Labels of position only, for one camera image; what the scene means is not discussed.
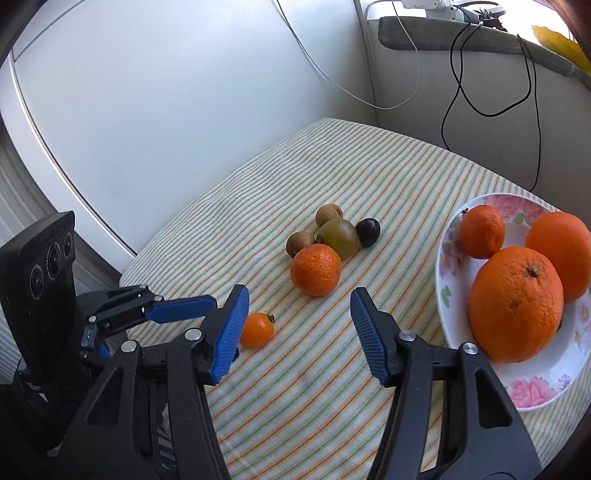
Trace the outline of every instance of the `camera lens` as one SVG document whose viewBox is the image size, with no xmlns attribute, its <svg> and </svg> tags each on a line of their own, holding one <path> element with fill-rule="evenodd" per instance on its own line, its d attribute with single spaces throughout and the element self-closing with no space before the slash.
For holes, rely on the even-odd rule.
<svg viewBox="0 0 591 480">
<path fill-rule="evenodd" d="M 35 300 L 38 300 L 43 293 L 43 270 L 39 265 L 35 265 L 31 270 L 31 277 L 29 278 L 29 287 L 31 295 Z"/>
<path fill-rule="evenodd" d="M 72 234 L 68 233 L 66 235 L 66 239 L 64 240 L 64 255 L 69 257 L 72 253 L 72 248 L 74 247 L 74 241 L 72 240 Z"/>
<path fill-rule="evenodd" d="M 60 271 L 60 246 L 56 243 L 51 246 L 47 253 L 47 273 L 50 278 L 56 278 Z"/>
</svg>

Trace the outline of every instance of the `pink flower pattern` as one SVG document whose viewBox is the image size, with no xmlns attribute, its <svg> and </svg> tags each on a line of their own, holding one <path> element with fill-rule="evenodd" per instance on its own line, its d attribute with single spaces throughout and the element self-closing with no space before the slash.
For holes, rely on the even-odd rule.
<svg viewBox="0 0 591 480">
<path fill-rule="evenodd" d="M 591 348 L 591 330 L 589 329 L 591 309 L 586 302 L 577 305 L 577 322 L 574 326 L 574 342 L 581 350 Z"/>
<path fill-rule="evenodd" d="M 443 252 L 439 256 L 439 271 L 442 277 L 445 277 L 449 272 L 455 277 L 466 263 L 467 256 L 462 251 L 460 240 L 457 237 L 461 220 L 462 214 L 455 217 L 443 238 Z"/>
<path fill-rule="evenodd" d="M 570 377 L 568 375 L 564 374 L 562 377 L 560 377 L 558 379 L 558 384 L 560 385 L 558 390 L 560 390 L 560 391 L 566 390 L 566 388 L 570 385 Z"/>
<path fill-rule="evenodd" d="M 546 210 L 540 205 L 512 195 L 491 195 L 486 199 L 486 203 L 499 210 L 507 222 L 525 222 L 531 226 L 538 218 L 546 214 Z"/>
<path fill-rule="evenodd" d="M 513 380 L 509 386 L 509 397 L 517 408 L 537 407 L 549 402 L 556 396 L 555 389 L 541 377 L 527 380 Z"/>
</svg>

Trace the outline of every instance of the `green fruit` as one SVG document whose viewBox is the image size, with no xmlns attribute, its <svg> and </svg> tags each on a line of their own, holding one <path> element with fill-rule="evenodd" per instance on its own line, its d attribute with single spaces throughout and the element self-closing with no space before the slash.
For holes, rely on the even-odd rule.
<svg viewBox="0 0 591 480">
<path fill-rule="evenodd" d="M 320 228 L 316 242 L 331 247 L 341 260 L 352 257 L 361 248 L 357 230 L 351 222 L 342 218 L 333 218 L 326 222 Z"/>
</svg>

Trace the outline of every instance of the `white plate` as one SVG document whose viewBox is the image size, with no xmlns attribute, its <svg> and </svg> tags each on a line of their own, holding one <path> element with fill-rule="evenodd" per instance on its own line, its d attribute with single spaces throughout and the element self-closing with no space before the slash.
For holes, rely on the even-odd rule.
<svg viewBox="0 0 591 480">
<path fill-rule="evenodd" d="M 476 273 L 485 260 L 464 254 L 457 231 L 462 210 L 486 203 L 505 219 L 505 243 L 524 245 L 531 224 L 549 210 L 520 195 L 490 193 L 470 200 L 456 212 L 439 242 L 435 264 L 437 310 L 451 348 L 474 342 L 467 319 L 467 298 Z M 545 407 L 561 396 L 583 369 L 591 350 L 591 287 L 578 300 L 564 305 L 562 326 L 538 355 L 525 362 L 492 368 L 519 411 Z"/>
</svg>

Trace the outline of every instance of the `orange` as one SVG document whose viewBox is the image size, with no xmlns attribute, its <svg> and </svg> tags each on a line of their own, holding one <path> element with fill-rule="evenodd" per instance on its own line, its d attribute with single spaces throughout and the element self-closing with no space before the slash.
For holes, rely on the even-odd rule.
<svg viewBox="0 0 591 480">
<path fill-rule="evenodd" d="M 331 247 L 314 244 L 304 247 L 291 263 L 291 281 L 302 292 L 322 297 L 332 292 L 340 279 L 340 257 Z"/>
<path fill-rule="evenodd" d="M 550 259 L 564 288 L 564 302 L 578 299 L 591 283 L 591 233 L 566 212 L 552 212 L 532 225 L 525 246 Z"/>
<path fill-rule="evenodd" d="M 472 258 L 490 258 L 505 241 L 505 222 L 499 211 L 490 205 L 478 205 L 462 217 L 460 243 Z"/>
<path fill-rule="evenodd" d="M 522 362 L 558 330 L 562 283 L 550 260 L 526 247 L 507 247 L 476 275 L 468 318 L 477 343 L 495 362 Z"/>
</svg>

